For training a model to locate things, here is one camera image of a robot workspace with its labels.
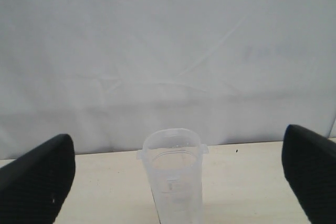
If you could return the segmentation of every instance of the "white backdrop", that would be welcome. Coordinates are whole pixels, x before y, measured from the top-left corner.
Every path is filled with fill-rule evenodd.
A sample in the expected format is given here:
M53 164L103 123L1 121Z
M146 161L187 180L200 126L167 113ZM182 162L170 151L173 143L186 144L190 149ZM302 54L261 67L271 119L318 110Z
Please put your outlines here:
M329 135L335 0L0 0L0 158L185 127L207 144Z

